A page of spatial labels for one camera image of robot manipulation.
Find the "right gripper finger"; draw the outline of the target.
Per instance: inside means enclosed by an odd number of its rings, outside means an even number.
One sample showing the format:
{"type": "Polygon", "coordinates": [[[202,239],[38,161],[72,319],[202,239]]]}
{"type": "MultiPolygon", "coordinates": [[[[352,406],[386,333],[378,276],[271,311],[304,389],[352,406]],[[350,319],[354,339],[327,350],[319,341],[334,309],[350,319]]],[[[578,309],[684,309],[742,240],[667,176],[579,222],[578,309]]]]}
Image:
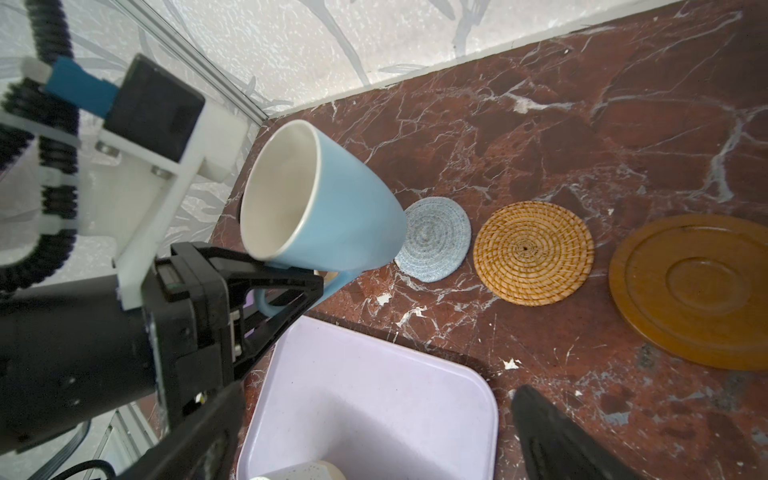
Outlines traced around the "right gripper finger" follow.
{"type": "Polygon", "coordinates": [[[639,477],[532,386],[516,389],[511,413],[530,479],[639,477]]]}

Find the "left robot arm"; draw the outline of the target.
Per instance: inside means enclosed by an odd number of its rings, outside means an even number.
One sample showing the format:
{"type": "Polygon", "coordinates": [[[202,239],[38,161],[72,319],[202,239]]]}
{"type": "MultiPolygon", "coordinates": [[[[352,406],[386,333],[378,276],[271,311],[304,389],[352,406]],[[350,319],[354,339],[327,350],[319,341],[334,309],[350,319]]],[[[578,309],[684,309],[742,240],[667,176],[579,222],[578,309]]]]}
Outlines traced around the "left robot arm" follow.
{"type": "Polygon", "coordinates": [[[159,257],[197,177],[226,179],[249,126],[144,55],[120,84],[75,60],[58,1],[24,5],[36,53],[1,103],[1,166],[30,147],[41,212],[1,268],[1,448],[24,451],[156,393],[169,425],[223,399],[324,292],[312,270],[206,243],[159,257]]]}

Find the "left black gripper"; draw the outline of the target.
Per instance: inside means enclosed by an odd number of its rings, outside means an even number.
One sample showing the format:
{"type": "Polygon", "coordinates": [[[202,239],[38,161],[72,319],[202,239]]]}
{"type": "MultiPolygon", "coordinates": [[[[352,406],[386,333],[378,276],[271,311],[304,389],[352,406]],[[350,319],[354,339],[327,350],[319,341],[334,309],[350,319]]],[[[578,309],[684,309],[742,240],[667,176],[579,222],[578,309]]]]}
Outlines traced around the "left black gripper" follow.
{"type": "Polygon", "coordinates": [[[320,299],[324,281],[312,270],[183,242],[153,261],[141,293],[171,431],[118,477],[226,479],[245,414],[238,380],[320,299]]]}

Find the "white speckled mug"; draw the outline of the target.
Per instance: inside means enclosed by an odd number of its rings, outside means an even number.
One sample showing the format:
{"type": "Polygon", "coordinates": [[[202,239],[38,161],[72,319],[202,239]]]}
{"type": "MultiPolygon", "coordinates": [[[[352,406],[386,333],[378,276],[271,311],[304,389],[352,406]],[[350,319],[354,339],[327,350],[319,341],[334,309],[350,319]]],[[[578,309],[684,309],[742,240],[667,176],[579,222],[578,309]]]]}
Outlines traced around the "white speckled mug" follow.
{"type": "Polygon", "coordinates": [[[346,476],[335,465],[317,460],[262,473],[252,480],[346,480],[346,476]]]}

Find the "grey-blue woven coaster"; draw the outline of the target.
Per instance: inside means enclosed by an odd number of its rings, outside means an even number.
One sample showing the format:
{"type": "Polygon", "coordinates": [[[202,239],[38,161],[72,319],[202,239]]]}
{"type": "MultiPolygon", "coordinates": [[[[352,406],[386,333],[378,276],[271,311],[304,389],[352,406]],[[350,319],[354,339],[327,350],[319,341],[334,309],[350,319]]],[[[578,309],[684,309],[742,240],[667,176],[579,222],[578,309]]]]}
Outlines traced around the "grey-blue woven coaster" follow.
{"type": "Polygon", "coordinates": [[[406,210],[407,231],[395,264],[424,283],[445,279],[464,261],[471,244],[471,224],[465,210],[446,197],[421,199],[406,210]]]}

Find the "white mug blue handle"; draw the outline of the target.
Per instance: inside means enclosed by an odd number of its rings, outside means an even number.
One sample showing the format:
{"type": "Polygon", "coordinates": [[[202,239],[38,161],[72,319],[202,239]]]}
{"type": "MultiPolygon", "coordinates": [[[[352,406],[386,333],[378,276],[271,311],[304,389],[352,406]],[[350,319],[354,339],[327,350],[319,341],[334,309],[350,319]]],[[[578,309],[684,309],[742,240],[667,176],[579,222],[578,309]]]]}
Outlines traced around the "white mug blue handle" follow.
{"type": "Polygon", "coordinates": [[[245,183],[239,224],[251,257],[334,273],[323,300],[393,261],[407,228],[387,185],[304,120],[280,127],[260,151],[245,183]]]}

